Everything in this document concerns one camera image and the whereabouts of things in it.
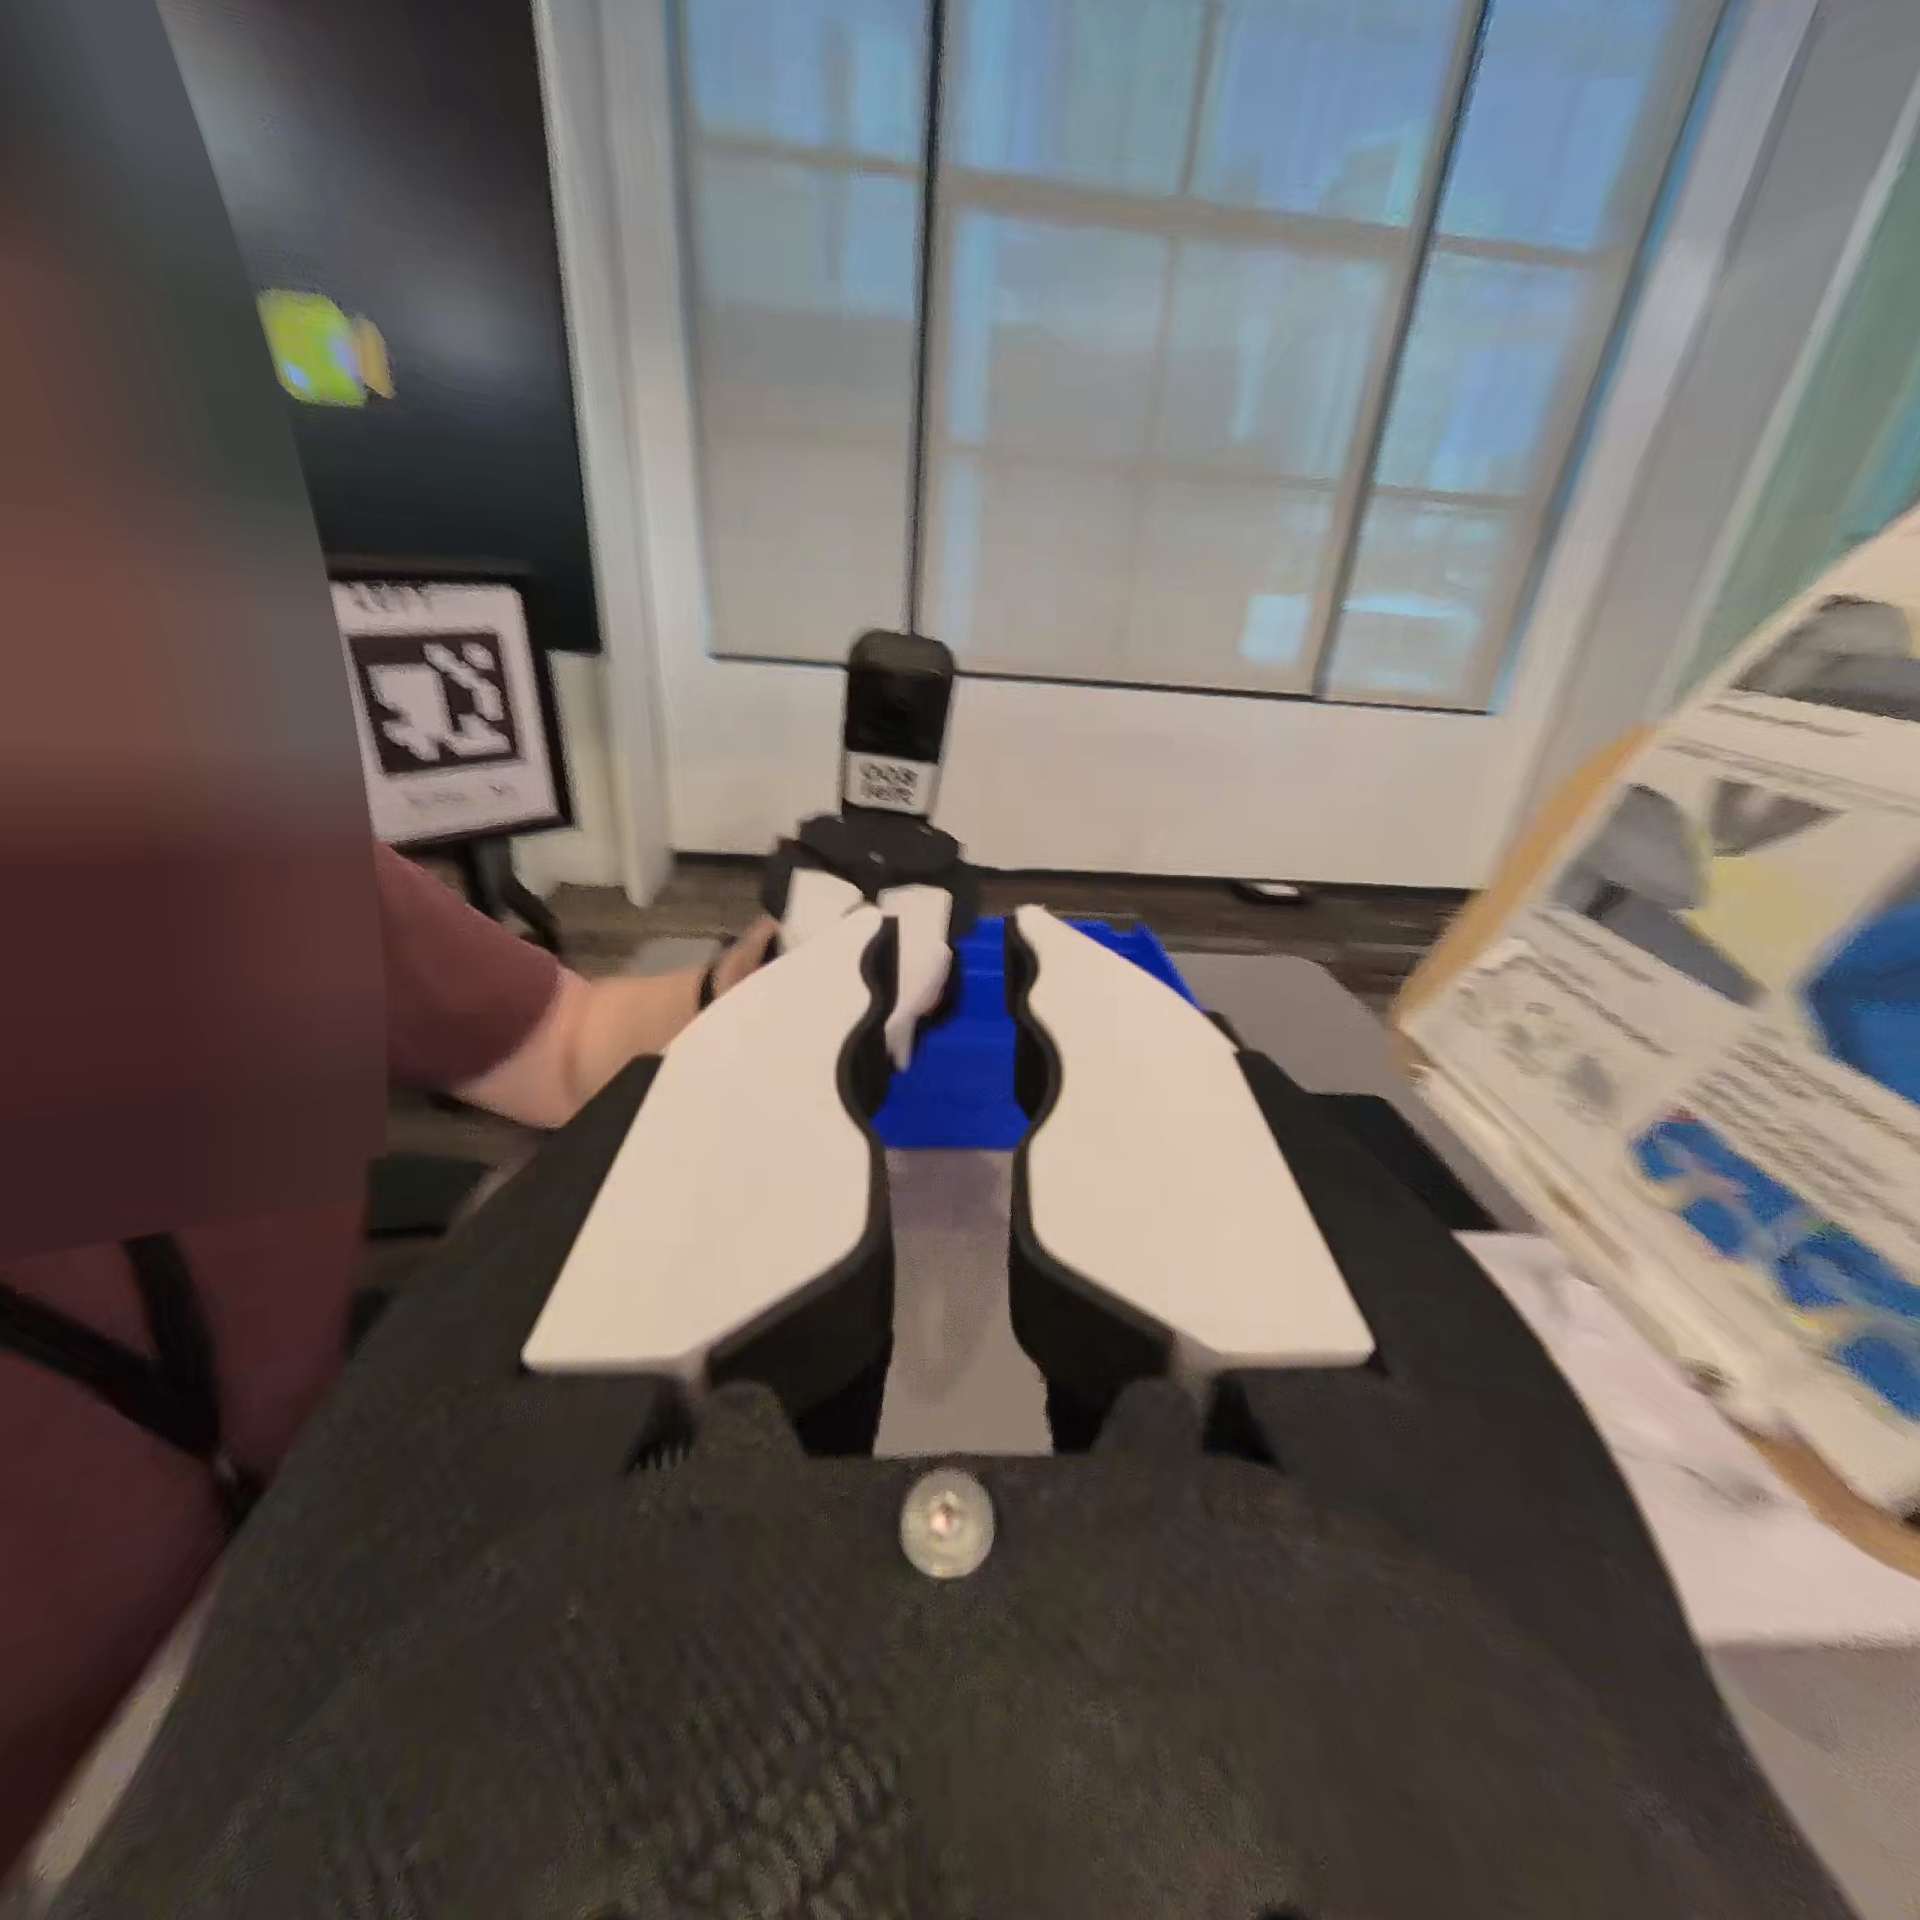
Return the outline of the white paper sheets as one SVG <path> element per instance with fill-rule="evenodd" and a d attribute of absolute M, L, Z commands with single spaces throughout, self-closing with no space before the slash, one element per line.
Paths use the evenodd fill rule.
<path fill-rule="evenodd" d="M 1548 1239 L 1461 1246 L 1572 1384 L 1702 1647 L 1917 1644 L 1917 1583 L 1847 1543 Z"/>

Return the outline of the framed marker sign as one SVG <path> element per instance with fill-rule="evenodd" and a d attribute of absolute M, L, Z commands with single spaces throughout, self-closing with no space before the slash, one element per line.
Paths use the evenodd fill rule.
<path fill-rule="evenodd" d="M 327 562 L 375 836 L 450 864 L 465 902 L 561 956 L 516 844 L 575 825 L 553 664 L 524 567 Z"/>

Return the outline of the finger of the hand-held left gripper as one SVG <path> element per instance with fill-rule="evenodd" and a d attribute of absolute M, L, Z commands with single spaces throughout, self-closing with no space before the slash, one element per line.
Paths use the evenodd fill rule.
<path fill-rule="evenodd" d="M 938 1012 L 952 968 L 952 896 L 935 884 L 897 884 L 880 894 L 896 936 L 896 994 L 881 1034 L 896 1072 L 911 1064 L 920 1028 Z"/>
<path fill-rule="evenodd" d="M 833 872 L 793 872 L 776 926 L 782 956 L 858 956 L 880 911 L 850 880 Z"/>

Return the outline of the blue plastic parts bin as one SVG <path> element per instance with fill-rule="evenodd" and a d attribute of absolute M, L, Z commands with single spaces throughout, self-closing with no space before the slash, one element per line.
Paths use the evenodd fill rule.
<path fill-rule="evenodd" d="M 1183 1102 L 1237 1077 L 1237 1045 L 1183 991 L 1159 940 L 1023 902 L 951 930 L 938 1012 L 894 1073 L 888 1146 L 1015 1146 L 1037 1174 L 1144 1167 Z"/>

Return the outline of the yellow green sticker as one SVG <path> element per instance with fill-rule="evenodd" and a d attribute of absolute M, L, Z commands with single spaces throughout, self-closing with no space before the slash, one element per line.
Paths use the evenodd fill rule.
<path fill-rule="evenodd" d="M 262 290 L 255 312 L 280 389 L 317 408 L 357 410 L 392 402 L 392 358 L 372 318 L 300 290 Z"/>

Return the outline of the large paned window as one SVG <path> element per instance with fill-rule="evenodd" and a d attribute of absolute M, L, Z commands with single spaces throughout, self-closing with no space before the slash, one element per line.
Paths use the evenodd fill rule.
<path fill-rule="evenodd" d="M 705 641 L 1488 713 L 1725 5 L 662 5 Z"/>

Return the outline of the black wall panel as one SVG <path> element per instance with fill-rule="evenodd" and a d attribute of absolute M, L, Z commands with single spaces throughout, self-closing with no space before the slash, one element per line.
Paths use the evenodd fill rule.
<path fill-rule="evenodd" d="M 392 402 L 285 390 L 327 554 L 505 562 L 542 645 L 604 647 L 535 12 L 159 5 L 253 296 L 372 318 Z"/>

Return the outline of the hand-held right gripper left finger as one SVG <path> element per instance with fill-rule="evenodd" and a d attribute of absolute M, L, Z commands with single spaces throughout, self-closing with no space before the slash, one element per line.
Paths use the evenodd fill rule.
<path fill-rule="evenodd" d="M 896 930 L 861 905 L 673 1039 L 519 1351 L 529 1374 L 824 1404 L 880 1361 L 894 986 Z"/>

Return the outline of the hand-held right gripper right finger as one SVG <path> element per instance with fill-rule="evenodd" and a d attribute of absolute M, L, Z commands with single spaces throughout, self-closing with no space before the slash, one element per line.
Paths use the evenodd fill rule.
<path fill-rule="evenodd" d="M 1032 902 L 1008 919 L 1008 1007 L 1009 1314 L 1056 1397 L 1376 1358 L 1223 1025 Z"/>

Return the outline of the printed cardboard box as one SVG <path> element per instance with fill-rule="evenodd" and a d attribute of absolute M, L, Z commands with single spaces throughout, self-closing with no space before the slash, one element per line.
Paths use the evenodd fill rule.
<path fill-rule="evenodd" d="M 1916 1575 L 1917 513 L 1557 791 L 1405 985 L 1429 1102 Z"/>

